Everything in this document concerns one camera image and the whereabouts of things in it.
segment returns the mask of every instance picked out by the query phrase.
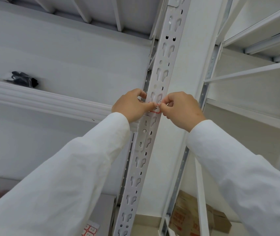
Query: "white shirt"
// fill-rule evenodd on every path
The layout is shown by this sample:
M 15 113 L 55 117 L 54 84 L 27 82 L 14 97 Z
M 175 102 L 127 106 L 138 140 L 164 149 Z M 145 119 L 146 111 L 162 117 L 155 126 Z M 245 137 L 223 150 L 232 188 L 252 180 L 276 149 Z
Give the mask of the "white shirt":
M 79 235 L 129 136 L 127 119 L 112 113 L 67 143 L 0 199 L 0 235 Z M 211 120 L 194 127 L 187 146 L 251 235 L 280 235 L 278 170 Z

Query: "shelf panel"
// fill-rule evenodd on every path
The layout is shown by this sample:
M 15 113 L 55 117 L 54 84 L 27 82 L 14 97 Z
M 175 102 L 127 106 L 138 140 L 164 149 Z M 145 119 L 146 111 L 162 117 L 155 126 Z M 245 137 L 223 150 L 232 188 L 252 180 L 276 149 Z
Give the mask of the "shelf panel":
M 224 47 L 233 44 L 248 47 L 280 33 L 280 10 L 225 41 Z
M 250 111 L 244 108 L 232 106 L 209 98 L 207 99 L 206 103 L 280 129 L 280 119 Z
M 111 106 L 0 81 L 0 103 L 43 113 L 99 123 L 111 113 Z M 130 124 L 136 131 L 138 123 Z
M 245 77 L 253 77 L 253 76 L 258 76 L 258 75 L 263 75 L 263 74 L 269 74 L 271 72 L 272 73 L 280 72 L 280 63 L 271 64 L 271 65 L 267 65 L 267 66 L 263 66 L 263 67 L 259 67 L 259 68 L 255 68 L 255 69 L 249 69 L 249 70 L 245 70 L 245 71 L 241 71 L 241 72 L 236 72 L 236 73 L 229 74 L 229 75 L 223 75 L 223 76 L 219 76 L 216 78 L 205 80 L 204 82 L 205 83 L 217 83 L 217 82 L 231 80 L 231 79 L 241 79 L 241 78 L 245 78 Z

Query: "floor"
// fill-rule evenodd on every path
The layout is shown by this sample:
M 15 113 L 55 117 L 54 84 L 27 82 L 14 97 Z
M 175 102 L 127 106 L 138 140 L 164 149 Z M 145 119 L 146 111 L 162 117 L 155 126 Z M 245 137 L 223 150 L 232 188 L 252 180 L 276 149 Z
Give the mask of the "floor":
M 150 226 L 134 224 L 131 236 L 159 236 L 158 229 Z

